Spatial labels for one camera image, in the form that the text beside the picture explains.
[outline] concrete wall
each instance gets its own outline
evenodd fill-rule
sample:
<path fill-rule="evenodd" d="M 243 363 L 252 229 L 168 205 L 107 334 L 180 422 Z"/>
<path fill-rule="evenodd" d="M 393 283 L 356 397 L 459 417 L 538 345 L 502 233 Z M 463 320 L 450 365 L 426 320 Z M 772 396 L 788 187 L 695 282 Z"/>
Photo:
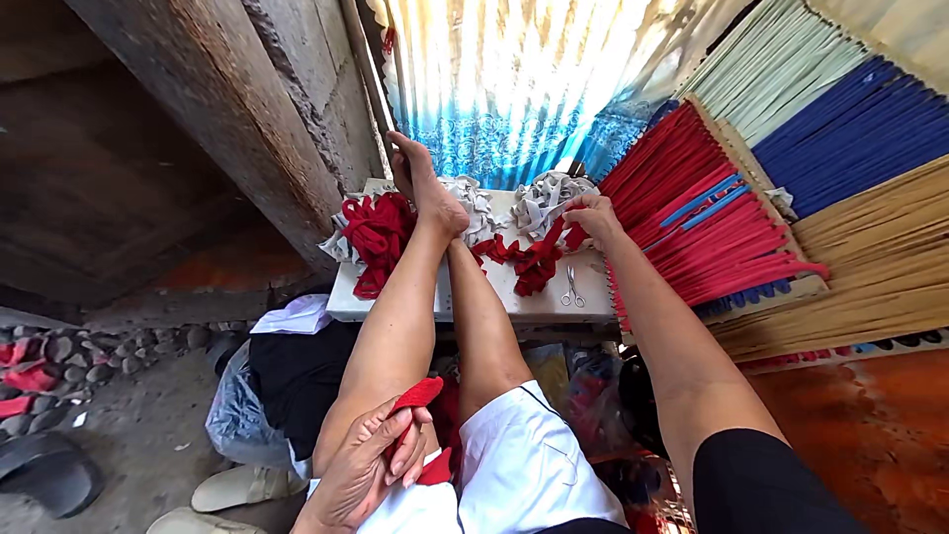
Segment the concrete wall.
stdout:
<path fill-rule="evenodd" d="M 384 178 L 338 0 L 242 0 L 340 192 Z"/>
<path fill-rule="evenodd" d="M 949 350 L 749 380 L 804 462 L 870 531 L 949 532 Z"/>

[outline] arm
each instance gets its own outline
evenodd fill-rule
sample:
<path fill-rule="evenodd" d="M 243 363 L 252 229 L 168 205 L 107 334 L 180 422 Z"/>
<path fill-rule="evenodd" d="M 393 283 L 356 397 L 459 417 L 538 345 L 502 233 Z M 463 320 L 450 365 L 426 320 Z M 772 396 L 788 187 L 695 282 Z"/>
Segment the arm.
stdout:
<path fill-rule="evenodd" d="M 587 209 L 566 212 L 564 220 L 583 226 L 616 273 L 652 378 L 662 441 L 694 510 L 692 464 L 705 438 L 741 428 L 787 440 L 728 354 L 623 231 L 609 199 L 584 195 L 574 204 Z"/>

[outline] leg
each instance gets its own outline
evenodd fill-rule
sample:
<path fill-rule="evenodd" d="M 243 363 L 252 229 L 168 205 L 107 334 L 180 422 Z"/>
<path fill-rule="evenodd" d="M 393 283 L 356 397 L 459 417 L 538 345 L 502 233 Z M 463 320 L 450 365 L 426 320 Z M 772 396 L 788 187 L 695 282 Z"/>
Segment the leg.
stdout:
<path fill-rule="evenodd" d="M 390 136 L 400 153 L 393 160 L 396 183 L 419 210 L 405 254 L 372 306 L 353 348 L 340 394 L 326 414 L 313 452 L 319 478 L 353 420 L 404 393 L 428 373 L 435 345 L 435 281 L 449 241 L 468 227 L 464 208 L 438 183 L 428 150 L 401 134 Z M 404 157 L 411 163 L 409 179 Z M 422 428 L 426 454 L 437 449 L 431 424 Z"/>
<path fill-rule="evenodd" d="M 517 347 L 504 305 L 461 239 L 448 245 L 448 272 L 461 353 L 458 414 L 464 422 L 533 376 Z"/>

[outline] red cloth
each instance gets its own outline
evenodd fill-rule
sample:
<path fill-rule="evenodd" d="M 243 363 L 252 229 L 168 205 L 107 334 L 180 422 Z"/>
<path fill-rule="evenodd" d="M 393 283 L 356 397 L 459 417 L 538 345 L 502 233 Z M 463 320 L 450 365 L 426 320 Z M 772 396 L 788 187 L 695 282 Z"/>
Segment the red cloth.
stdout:
<path fill-rule="evenodd" d="M 4 384 L 21 391 L 49 391 L 56 387 L 59 380 L 43 372 L 45 359 L 40 359 L 27 365 L 19 372 L 7 371 L 3 377 Z"/>
<path fill-rule="evenodd" d="M 344 200 L 342 211 L 347 225 L 341 232 L 366 264 L 353 295 L 376 298 L 405 252 L 417 214 L 402 193 L 391 192 L 382 193 L 375 204 L 371 196 L 362 202 Z"/>
<path fill-rule="evenodd" d="M 33 397 L 22 395 L 14 399 L 0 401 L 0 417 L 12 417 L 29 411 Z"/>
<path fill-rule="evenodd" d="M 10 361 L 13 359 L 13 348 L 15 345 L 9 343 L 7 345 L 0 345 L 0 366 L 8 367 Z"/>
<path fill-rule="evenodd" d="M 435 425 L 435 435 L 442 448 L 450 448 L 451 458 L 448 461 L 449 472 L 457 473 L 461 470 L 461 417 L 458 415 L 458 402 L 461 388 L 452 377 L 444 378 L 444 386 L 435 400 L 429 403 L 428 411 L 432 413 L 432 423 Z"/>
<path fill-rule="evenodd" d="M 478 260 L 481 260 L 481 256 L 487 256 L 495 263 L 504 263 L 509 259 L 518 259 L 522 255 L 520 241 L 516 240 L 511 243 L 510 247 L 506 247 L 504 246 L 504 237 L 500 234 L 494 234 L 493 239 L 481 241 L 473 246 L 471 251 Z"/>
<path fill-rule="evenodd" d="M 557 248 L 557 239 L 564 231 L 564 216 L 558 217 L 550 226 L 544 239 L 534 242 L 524 255 L 515 261 L 514 273 L 517 283 L 514 292 L 520 296 L 531 296 L 543 291 L 547 281 L 557 273 L 557 260 L 564 253 Z"/>
<path fill-rule="evenodd" d="M 396 401 L 396 406 L 392 407 L 392 411 L 389 411 L 389 417 L 392 417 L 397 411 L 403 408 L 428 406 L 428 403 L 432 402 L 435 397 L 438 396 L 438 393 L 441 391 L 441 386 L 442 382 L 440 377 L 422 378 L 420 382 L 412 386 L 409 391 L 406 391 L 399 397 L 399 400 Z M 405 429 L 405 432 L 399 436 L 399 439 L 382 453 L 386 460 L 392 460 L 392 456 L 396 453 L 396 449 L 399 448 L 402 442 L 405 441 L 405 436 L 408 432 L 409 429 Z M 443 449 L 438 458 L 422 468 L 421 475 L 416 480 L 416 484 L 431 486 L 451 480 L 452 472 L 448 469 L 448 462 L 451 455 L 451 448 Z"/>
<path fill-rule="evenodd" d="M 35 355 L 40 350 L 42 340 L 35 337 L 21 337 L 12 345 L 0 346 L 0 366 L 13 367 L 22 362 L 28 355 Z"/>
<path fill-rule="evenodd" d="M 567 211 L 574 209 L 584 208 L 573 206 Z M 511 243 L 510 247 L 505 247 L 504 238 L 500 234 L 494 234 L 493 239 L 481 241 L 473 246 L 471 251 L 474 258 L 479 260 L 478 265 L 482 264 L 481 255 L 497 263 L 511 261 L 514 264 L 514 273 L 517 275 L 514 292 L 519 296 L 531 296 L 543 291 L 547 286 L 547 281 L 557 273 L 557 260 L 564 255 L 564 252 L 557 248 L 557 239 L 563 232 L 564 216 L 560 216 L 550 226 L 544 239 L 534 242 L 525 251 L 521 250 L 521 243 L 517 240 Z M 574 224 L 565 238 L 567 248 L 576 250 L 586 238 L 589 238 L 589 234 L 579 224 Z"/>

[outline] black cloth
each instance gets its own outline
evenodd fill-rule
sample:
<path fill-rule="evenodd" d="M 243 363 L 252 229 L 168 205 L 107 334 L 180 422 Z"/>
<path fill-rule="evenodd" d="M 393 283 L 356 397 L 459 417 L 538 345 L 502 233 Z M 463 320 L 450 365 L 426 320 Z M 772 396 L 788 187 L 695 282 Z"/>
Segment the black cloth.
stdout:
<path fill-rule="evenodd" d="M 659 411 L 652 379 L 642 358 L 629 358 L 620 370 L 620 404 L 632 419 L 626 429 L 640 445 L 660 458 L 669 459 L 669 452 L 659 432 Z"/>
<path fill-rule="evenodd" d="M 267 422 L 296 461 L 313 455 L 362 323 L 333 321 L 316 334 L 252 334 L 251 376 Z"/>
<path fill-rule="evenodd" d="M 866 534 L 781 440 L 751 429 L 723 430 L 696 452 L 692 470 L 698 534 Z M 545 534 L 631 532 L 577 519 Z"/>

